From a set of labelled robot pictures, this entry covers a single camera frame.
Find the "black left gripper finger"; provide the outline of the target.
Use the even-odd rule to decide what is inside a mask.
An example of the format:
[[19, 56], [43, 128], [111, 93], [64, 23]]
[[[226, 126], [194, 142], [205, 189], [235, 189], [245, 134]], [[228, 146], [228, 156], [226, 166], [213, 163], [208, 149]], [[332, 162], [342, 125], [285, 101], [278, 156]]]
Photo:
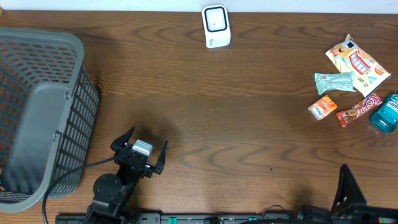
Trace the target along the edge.
[[166, 140], [164, 142], [163, 148], [160, 152], [160, 155], [158, 157], [158, 160], [157, 160], [155, 168], [154, 168], [154, 172], [158, 175], [160, 175], [162, 173], [164, 166], [165, 166], [167, 145], [168, 145], [168, 140]]
[[120, 137], [116, 138], [110, 145], [110, 148], [113, 151], [120, 151], [124, 149], [126, 144], [129, 142], [133, 132], [134, 132], [135, 127], [133, 126], [131, 129], [129, 129], [126, 133], [122, 134]]

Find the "red chocolate bar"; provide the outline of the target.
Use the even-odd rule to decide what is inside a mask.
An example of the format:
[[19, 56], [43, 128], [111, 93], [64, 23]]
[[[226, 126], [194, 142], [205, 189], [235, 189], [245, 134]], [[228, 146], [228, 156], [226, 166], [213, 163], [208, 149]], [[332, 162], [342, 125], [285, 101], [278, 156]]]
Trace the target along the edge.
[[380, 97], [376, 93], [372, 93], [350, 109], [337, 112], [336, 117], [342, 127], [347, 127], [349, 123], [381, 104], [382, 100]]

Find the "blue mouthwash bottle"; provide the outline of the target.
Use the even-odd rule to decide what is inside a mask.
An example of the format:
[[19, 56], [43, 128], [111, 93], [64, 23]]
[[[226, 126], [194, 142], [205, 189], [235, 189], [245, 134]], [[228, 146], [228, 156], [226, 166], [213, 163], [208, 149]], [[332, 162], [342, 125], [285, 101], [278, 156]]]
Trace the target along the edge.
[[392, 133], [397, 126], [397, 93], [391, 94], [369, 120], [380, 131]]

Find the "small orange box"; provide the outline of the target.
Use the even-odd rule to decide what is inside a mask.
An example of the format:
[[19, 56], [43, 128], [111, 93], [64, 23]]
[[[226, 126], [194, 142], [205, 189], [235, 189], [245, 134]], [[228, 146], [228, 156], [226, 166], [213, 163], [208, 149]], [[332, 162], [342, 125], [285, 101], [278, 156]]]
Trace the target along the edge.
[[335, 109], [337, 109], [337, 105], [328, 95], [323, 96], [308, 107], [309, 112], [317, 120], [322, 120]]

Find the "green wet wipes pack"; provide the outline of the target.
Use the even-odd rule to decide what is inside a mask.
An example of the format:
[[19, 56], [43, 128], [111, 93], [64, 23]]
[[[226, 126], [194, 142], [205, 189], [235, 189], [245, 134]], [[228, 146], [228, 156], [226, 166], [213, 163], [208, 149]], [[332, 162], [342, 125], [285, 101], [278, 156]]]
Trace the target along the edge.
[[329, 90], [355, 92], [353, 86], [354, 74], [348, 73], [315, 73], [315, 85], [319, 95]]

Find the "orange snack bag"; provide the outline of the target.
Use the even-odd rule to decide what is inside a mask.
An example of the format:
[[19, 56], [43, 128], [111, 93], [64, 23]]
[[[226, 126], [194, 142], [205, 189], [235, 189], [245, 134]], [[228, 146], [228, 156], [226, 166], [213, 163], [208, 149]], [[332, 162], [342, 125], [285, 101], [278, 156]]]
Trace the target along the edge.
[[353, 86], [365, 98], [374, 93], [393, 74], [366, 53], [349, 34], [325, 55], [340, 73], [353, 73]]

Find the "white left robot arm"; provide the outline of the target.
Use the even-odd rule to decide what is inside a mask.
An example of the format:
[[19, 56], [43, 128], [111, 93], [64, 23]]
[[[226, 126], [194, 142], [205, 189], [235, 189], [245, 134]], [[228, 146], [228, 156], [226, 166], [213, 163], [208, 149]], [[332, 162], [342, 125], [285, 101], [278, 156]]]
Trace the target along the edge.
[[162, 173], [168, 142], [164, 142], [153, 166], [148, 163], [153, 146], [141, 140], [130, 144], [133, 132], [134, 128], [131, 128], [111, 143], [110, 148], [114, 151], [113, 161], [119, 166], [118, 172], [104, 174], [96, 179], [93, 201], [81, 223], [131, 223], [134, 216], [126, 214], [124, 207], [139, 180]]

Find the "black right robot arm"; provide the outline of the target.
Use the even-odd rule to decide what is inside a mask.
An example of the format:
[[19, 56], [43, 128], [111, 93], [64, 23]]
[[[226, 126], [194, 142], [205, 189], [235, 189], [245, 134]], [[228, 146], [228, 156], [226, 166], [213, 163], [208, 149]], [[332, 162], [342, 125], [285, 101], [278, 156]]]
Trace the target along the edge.
[[348, 165], [343, 164], [331, 209], [304, 205], [297, 219], [315, 223], [397, 224], [397, 210], [368, 206], [354, 175]]

